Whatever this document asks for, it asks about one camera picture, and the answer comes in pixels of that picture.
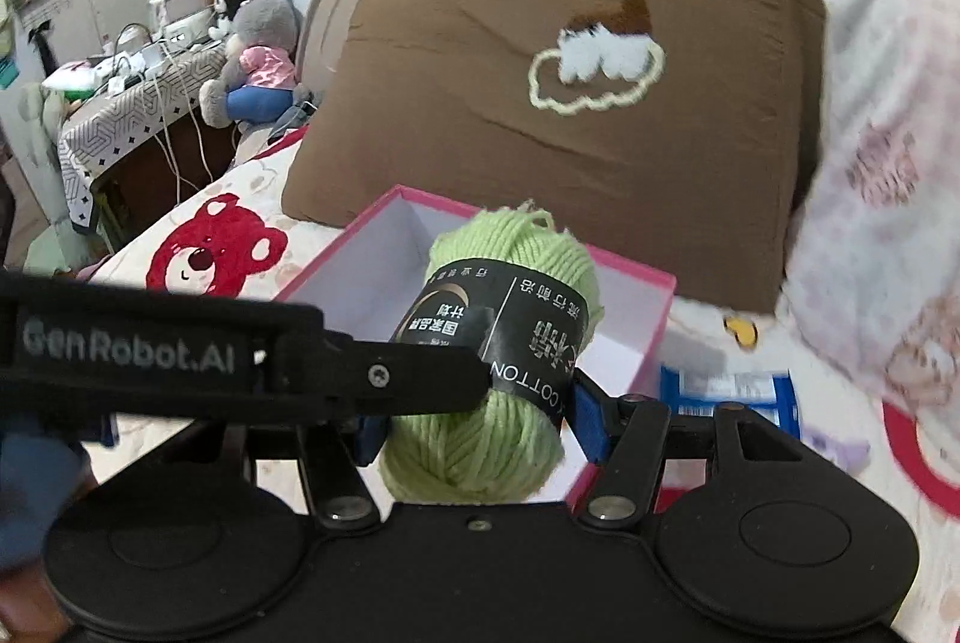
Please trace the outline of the person left hand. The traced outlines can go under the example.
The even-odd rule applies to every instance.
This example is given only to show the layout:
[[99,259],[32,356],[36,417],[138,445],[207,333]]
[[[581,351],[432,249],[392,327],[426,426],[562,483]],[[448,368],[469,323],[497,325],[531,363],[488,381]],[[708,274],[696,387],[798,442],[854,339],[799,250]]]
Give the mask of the person left hand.
[[80,443],[2,435],[3,641],[57,641],[67,631],[44,572],[43,547],[60,512],[94,485]]

